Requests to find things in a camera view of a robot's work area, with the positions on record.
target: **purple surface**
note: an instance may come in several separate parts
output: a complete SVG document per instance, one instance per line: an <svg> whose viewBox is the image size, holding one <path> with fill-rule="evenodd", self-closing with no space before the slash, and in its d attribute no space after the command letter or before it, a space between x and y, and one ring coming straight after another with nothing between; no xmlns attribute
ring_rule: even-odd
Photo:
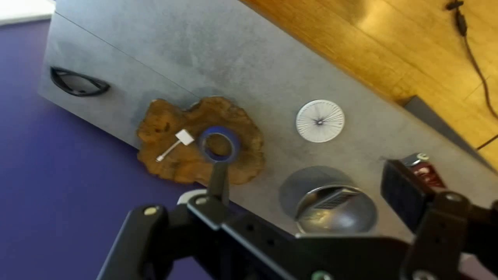
<svg viewBox="0 0 498 280"><path fill-rule="evenodd" d="M0 279L95 279L127 211L191 187L37 97L48 22L0 29ZM179 262L171 279L207 279Z"/></svg>

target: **black handle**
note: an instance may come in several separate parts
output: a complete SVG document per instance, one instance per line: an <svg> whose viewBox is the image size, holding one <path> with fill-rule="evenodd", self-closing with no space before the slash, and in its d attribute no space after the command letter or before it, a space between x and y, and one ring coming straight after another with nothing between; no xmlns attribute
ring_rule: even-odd
<svg viewBox="0 0 498 280"><path fill-rule="evenodd" d="M73 95L73 97L95 97L95 95L101 95L104 92L107 92L110 89L110 86L101 80L87 77L87 75L81 75L67 69L60 69L60 67L50 67L50 77L51 81L64 92ZM68 86L64 78L79 78L79 80L85 80L90 85L93 85L96 89L95 91L85 91L85 89L73 89L71 86Z"/></svg>

